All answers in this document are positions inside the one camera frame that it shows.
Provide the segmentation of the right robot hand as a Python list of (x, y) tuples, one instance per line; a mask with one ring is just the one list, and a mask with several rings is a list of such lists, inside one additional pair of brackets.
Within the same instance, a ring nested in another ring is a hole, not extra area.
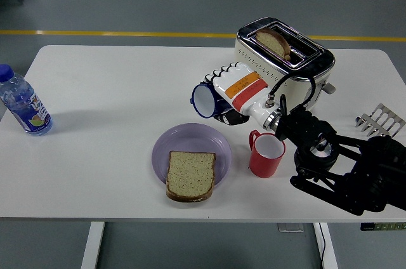
[(236, 62), (214, 70), (205, 76), (204, 81), (226, 103), (226, 107), (214, 115), (216, 120), (233, 126), (252, 117), (263, 129), (270, 129), (277, 115), (277, 105), (267, 106), (272, 89), (257, 72)]

